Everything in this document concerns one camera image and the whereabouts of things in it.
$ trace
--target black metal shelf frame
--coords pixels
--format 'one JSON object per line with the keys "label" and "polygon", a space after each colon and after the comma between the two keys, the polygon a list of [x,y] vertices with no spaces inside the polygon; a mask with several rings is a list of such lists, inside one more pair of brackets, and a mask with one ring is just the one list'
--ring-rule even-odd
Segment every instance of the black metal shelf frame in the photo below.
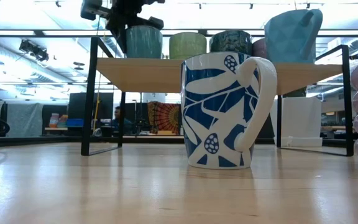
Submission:
{"label": "black metal shelf frame", "polygon": [[323,154],[331,154],[336,156],[353,156],[354,155],[354,141],[353,141],[353,122],[352,122],[352,95],[351,95],[351,71],[349,65],[349,46],[338,45],[337,47],[323,53],[316,57],[316,60],[322,59],[340,50],[342,52],[342,73],[343,73],[343,91],[345,103],[345,130],[346,130],[346,154],[321,152],[307,149],[285,148],[281,145],[281,130],[282,130],[282,95],[277,96],[277,131],[276,131],[276,146],[280,149],[289,149],[304,152],[319,152]]}
{"label": "black metal shelf frame", "polygon": [[100,149],[97,151],[90,152],[90,141],[91,141],[91,122],[92,122],[92,110],[93,110],[93,95],[96,79],[96,66],[98,64],[98,47],[108,57],[113,57],[112,53],[106,47],[100,37],[91,37],[91,55],[89,59],[89,72],[88,72],[88,84],[86,86],[86,98],[85,98],[85,115],[84,115],[84,126],[82,131],[81,139],[81,155],[92,156],[102,152],[108,152],[122,147],[122,140],[124,135],[124,117],[125,117],[125,96],[126,93],[121,93],[121,115],[119,118],[119,137],[118,146],[110,147],[107,149]]}

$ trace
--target dark teal vase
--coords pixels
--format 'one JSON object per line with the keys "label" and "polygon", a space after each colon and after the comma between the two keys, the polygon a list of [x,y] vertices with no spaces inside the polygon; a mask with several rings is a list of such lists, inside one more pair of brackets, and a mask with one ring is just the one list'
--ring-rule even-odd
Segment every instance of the dark teal vase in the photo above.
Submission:
{"label": "dark teal vase", "polygon": [[150,26],[134,26],[126,30],[128,58],[161,58],[162,34]]}
{"label": "dark teal vase", "polygon": [[252,56],[251,35],[242,30],[229,30],[212,36],[209,41],[211,52],[233,51]]}

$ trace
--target person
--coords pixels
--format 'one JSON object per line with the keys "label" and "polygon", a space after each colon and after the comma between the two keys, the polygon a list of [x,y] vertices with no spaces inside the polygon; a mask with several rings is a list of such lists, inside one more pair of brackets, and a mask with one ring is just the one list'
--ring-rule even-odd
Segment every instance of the person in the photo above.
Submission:
{"label": "person", "polygon": [[[116,110],[114,111],[115,119],[112,121],[113,130],[119,131],[119,118],[121,115],[121,107],[117,106]],[[128,119],[124,118],[124,133],[129,134],[131,132],[132,122]]]}

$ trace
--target mug handle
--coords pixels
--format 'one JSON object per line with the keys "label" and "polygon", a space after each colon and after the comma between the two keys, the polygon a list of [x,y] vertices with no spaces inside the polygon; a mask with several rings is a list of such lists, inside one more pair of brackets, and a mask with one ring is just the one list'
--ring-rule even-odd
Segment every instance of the mug handle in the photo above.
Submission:
{"label": "mug handle", "polygon": [[277,92],[277,72],[274,65],[267,59],[250,57],[239,66],[239,83],[248,87],[255,68],[259,74],[259,99],[244,133],[236,137],[234,148],[242,152],[248,150],[262,129]]}
{"label": "mug handle", "polygon": [[309,25],[310,21],[313,22],[312,30],[300,51],[300,56],[303,59],[307,59],[311,52],[311,48],[316,40],[318,31],[323,23],[323,13],[319,9],[312,9],[303,16],[300,24],[306,27]]}

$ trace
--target light green vase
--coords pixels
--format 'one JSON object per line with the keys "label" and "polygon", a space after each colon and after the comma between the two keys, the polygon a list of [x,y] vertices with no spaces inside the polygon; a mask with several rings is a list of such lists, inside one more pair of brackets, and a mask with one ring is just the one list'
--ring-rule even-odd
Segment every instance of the light green vase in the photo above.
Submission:
{"label": "light green vase", "polygon": [[182,32],[169,39],[169,58],[187,59],[206,53],[206,38],[194,32]]}

